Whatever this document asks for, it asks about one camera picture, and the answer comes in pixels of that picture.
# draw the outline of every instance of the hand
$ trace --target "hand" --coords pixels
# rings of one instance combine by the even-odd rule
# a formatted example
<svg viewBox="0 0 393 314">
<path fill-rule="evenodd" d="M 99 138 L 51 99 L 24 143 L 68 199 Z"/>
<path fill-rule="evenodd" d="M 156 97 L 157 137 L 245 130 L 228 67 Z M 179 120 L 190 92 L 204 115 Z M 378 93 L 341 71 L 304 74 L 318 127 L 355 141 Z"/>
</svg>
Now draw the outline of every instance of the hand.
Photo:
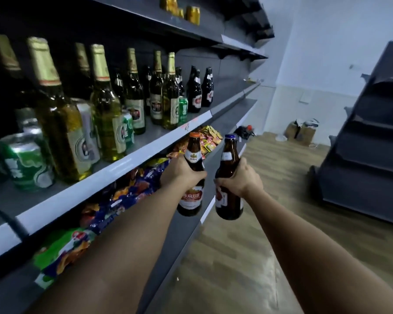
<svg viewBox="0 0 393 314">
<path fill-rule="evenodd" d="M 249 191 L 263 190 L 264 185 L 262 180 L 255 172 L 255 170 L 247 164 L 246 158 L 240 159 L 239 165 L 236 168 L 233 176 L 230 178 L 217 178 L 215 179 L 217 186 L 223 186 L 230 190 L 233 194 L 246 200 Z"/>
<path fill-rule="evenodd" d="M 183 155 L 178 158 L 172 159 L 168 167 L 163 172 L 160 183 L 166 186 L 172 182 L 178 183 L 183 186 L 184 191 L 194 187 L 198 182 L 207 177 L 207 172 L 195 172 L 185 160 Z"/>
</svg>

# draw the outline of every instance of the person's right arm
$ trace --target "person's right arm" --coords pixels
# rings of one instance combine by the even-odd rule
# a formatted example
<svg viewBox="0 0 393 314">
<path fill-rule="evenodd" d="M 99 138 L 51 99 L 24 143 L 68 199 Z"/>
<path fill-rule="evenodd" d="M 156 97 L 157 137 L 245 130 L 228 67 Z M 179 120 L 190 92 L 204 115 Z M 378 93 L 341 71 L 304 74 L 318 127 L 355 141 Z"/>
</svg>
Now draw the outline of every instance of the person's right arm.
<svg viewBox="0 0 393 314">
<path fill-rule="evenodd" d="M 324 232 L 271 198 L 245 158 L 231 178 L 215 182 L 252 207 L 306 314 L 393 314 L 393 290 Z"/>
</svg>

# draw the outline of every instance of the person's left arm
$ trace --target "person's left arm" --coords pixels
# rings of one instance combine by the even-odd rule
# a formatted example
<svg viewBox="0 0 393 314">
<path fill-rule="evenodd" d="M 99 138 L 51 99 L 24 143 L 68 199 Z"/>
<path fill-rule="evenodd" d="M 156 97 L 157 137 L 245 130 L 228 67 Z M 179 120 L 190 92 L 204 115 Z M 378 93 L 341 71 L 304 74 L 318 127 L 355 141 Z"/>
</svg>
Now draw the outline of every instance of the person's left arm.
<svg viewBox="0 0 393 314">
<path fill-rule="evenodd" d="M 179 200 L 205 177 L 183 156 L 171 160 L 162 187 L 118 216 L 28 313 L 135 314 Z"/>
</svg>

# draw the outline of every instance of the person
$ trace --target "person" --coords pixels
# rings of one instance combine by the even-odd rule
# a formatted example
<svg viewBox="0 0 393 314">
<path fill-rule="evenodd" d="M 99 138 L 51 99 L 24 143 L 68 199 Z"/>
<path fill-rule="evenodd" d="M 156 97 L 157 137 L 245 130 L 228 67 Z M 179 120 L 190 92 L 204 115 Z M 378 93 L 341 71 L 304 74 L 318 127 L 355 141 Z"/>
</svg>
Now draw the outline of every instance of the person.
<svg viewBox="0 0 393 314">
<path fill-rule="evenodd" d="M 206 177 L 183 156 L 172 159 L 161 188 L 122 213 L 28 313 L 135 314 L 179 200 Z M 305 313 L 393 314 L 393 290 L 322 231 L 285 209 L 241 158 L 215 180 L 253 209 Z"/>
</svg>

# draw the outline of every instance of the white wall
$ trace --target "white wall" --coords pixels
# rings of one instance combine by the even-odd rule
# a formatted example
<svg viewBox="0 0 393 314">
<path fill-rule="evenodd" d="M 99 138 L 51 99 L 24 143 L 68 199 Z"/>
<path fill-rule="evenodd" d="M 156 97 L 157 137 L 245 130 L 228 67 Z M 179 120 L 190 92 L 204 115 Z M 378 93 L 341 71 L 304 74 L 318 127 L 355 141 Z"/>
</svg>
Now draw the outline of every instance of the white wall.
<svg viewBox="0 0 393 314">
<path fill-rule="evenodd" d="M 393 0 L 301 0 L 277 79 L 265 131 L 282 133 L 295 118 L 316 118 L 314 142 L 329 144 L 354 105 L 387 42 Z M 314 89 L 308 105 L 299 102 Z"/>
<path fill-rule="evenodd" d="M 274 27 L 275 37 L 263 45 L 269 59 L 264 62 L 254 61 L 251 66 L 252 79 L 263 79 L 263 86 L 275 87 L 279 68 L 290 37 L 295 11 L 299 0 L 259 0 Z"/>
</svg>

